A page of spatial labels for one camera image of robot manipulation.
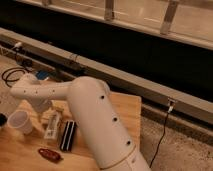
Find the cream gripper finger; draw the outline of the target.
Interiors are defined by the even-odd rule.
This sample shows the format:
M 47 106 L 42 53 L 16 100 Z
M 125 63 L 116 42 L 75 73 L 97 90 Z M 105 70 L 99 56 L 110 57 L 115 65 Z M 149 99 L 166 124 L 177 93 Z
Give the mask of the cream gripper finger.
M 48 119 L 54 112 L 56 108 L 54 106 L 50 108 L 44 108 L 42 107 L 39 111 L 39 121 L 42 121 L 43 119 Z

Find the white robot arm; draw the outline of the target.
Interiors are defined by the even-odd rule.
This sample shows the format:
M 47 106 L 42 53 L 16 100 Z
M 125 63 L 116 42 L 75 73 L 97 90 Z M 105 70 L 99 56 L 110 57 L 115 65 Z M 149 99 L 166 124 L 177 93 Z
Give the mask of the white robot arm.
M 41 84 L 33 74 L 25 74 L 10 92 L 37 111 L 45 111 L 46 100 L 65 100 L 101 171 L 151 171 L 113 108 L 104 81 L 82 76 Z

